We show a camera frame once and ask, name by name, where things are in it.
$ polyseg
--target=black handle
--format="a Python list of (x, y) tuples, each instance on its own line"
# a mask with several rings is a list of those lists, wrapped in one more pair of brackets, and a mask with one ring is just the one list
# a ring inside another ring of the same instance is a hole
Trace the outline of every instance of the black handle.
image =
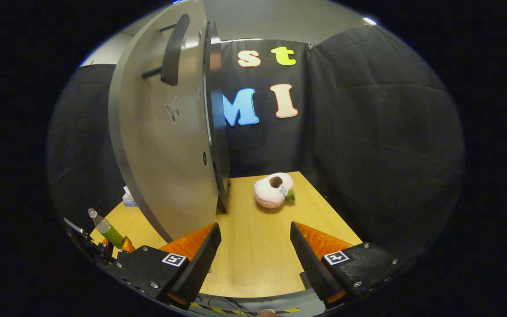
[(150, 78), (152, 76), (155, 76), (157, 74), (161, 74), (162, 73), (162, 67), (157, 67), (157, 68), (154, 68), (153, 70), (149, 70), (145, 73), (142, 73), (142, 79), (147, 79), (147, 78)]
[(177, 85), (177, 78), (179, 76), (179, 56), (181, 55), (181, 46), (183, 46), (183, 39), (185, 32), (189, 26), (189, 14), (183, 14), (175, 27), (173, 32), (169, 35), (165, 54), (163, 55), (163, 62), (161, 66), (162, 82), (175, 86)]

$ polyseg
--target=plastic bottle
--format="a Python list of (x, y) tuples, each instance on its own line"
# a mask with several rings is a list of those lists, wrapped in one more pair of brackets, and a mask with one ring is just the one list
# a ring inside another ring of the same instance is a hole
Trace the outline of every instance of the plastic bottle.
[(115, 247), (120, 249), (122, 247), (122, 243), (125, 242), (125, 237), (121, 236), (121, 234), (118, 233), (107, 219), (98, 215), (95, 209), (90, 208), (87, 213), (89, 214), (89, 217), (93, 219), (93, 223), (95, 224), (97, 231)]

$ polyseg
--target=table surface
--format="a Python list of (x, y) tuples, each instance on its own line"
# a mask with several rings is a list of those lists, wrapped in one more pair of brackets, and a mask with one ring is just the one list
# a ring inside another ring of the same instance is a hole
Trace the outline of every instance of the table surface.
[[(297, 221), (342, 239), (352, 245), (362, 241), (314, 187), (298, 172), (294, 181), (296, 201), (285, 201), (265, 209), (254, 198), (254, 183), (265, 177), (231, 178), (227, 214), (217, 212), (222, 241), (207, 274), (201, 293), (227, 297), (267, 297), (305, 289), (303, 271), (290, 242), (290, 222)], [(138, 207), (121, 202), (105, 216), (135, 248), (162, 247), (165, 241), (153, 229)], [(96, 229), (96, 242), (104, 237)]]

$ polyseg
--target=bottle cap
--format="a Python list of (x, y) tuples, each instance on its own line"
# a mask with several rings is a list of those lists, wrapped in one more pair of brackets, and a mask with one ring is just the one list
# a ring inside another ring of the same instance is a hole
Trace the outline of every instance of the bottle cap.
[(89, 217), (91, 217), (91, 219), (94, 219), (95, 217), (97, 217), (97, 211), (95, 211), (95, 209), (93, 208), (90, 208), (87, 213), (89, 214)]

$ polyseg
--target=donut hole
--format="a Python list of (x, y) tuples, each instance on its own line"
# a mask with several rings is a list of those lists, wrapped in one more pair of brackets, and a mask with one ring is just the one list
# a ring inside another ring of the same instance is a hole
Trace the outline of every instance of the donut hole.
[(281, 186), (282, 183), (283, 183), (283, 180), (279, 176), (275, 176), (275, 177), (269, 179), (269, 184), (273, 188), (279, 188), (279, 186)]

